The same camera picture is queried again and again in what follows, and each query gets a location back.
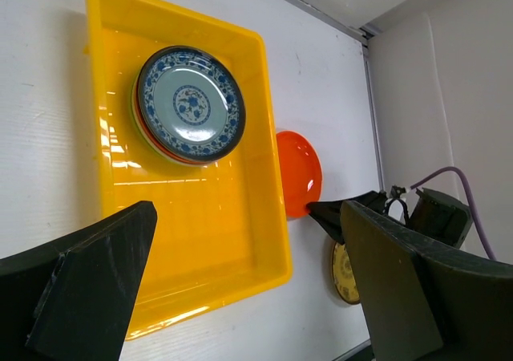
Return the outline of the green plate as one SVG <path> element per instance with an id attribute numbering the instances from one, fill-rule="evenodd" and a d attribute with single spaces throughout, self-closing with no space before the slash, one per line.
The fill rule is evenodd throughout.
<path id="1" fill-rule="evenodd" d="M 131 109 L 131 118 L 132 123 L 135 128 L 139 128 L 138 120 L 137 120 L 137 93 L 136 93 L 137 83 L 134 82 L 131 86 L 131 94 L 130 94 L 130 109 Z"/>

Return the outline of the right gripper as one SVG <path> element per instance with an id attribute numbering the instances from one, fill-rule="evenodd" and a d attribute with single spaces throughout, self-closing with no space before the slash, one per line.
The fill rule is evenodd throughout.
<path id="1" fill-rule="evenodd" d="M 418 201 L 412 213 L 393 187 L 394 197 L 387 200 L 384 191 L 369 191 L 362 195 L 338 201 L 313 201 L 306 205 L 308 215 L 340 245 L 345 244 L 344 220 L 347 203 L 355 203 L 376 213 L 389 216 L 391 205 L 402 207 L 403 225 L 410 230 L 460 249 L 472 226 L 471 209 L 458 199 L 437 190 L 415 189 Z"/>

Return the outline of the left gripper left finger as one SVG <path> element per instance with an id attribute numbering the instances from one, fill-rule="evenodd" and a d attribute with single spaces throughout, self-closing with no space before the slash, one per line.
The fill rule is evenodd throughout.
<path id="1" fill-rule="evenodd" d="M 1 260 L 3 360 L 117 360 L 157 212 L 139 201 Z"/>

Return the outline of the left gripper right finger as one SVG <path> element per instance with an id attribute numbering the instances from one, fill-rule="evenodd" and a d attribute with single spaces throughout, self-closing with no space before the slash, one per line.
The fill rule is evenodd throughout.
<path id="1" fill-rule="evenodd" d="M 510 264 L 345 206 L 345 245 L 376 359 L 512 358 Z"/>

